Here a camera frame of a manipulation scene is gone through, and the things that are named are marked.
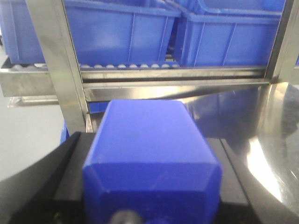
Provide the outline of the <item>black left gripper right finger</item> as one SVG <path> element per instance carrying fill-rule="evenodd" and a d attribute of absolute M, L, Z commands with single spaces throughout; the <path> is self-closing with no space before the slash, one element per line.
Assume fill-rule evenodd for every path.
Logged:
<path fill-rule="evenodd" d="M 275 138 L 250 137 L 237 146 L 225 139 L 208 138 L 223 165 L 221 210 L 236 223 L 290 224 L 288 185 L 282 161 L 285 142 Z"/>

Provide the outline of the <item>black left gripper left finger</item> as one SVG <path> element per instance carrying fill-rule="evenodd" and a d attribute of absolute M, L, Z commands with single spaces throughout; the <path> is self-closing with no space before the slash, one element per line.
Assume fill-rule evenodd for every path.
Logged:
<path fill-rule="evenodd" d="M 52 152 L 0 181 L 2 224 L 85 224 L 82 167 L 93 133 L 75 132 Z"/>

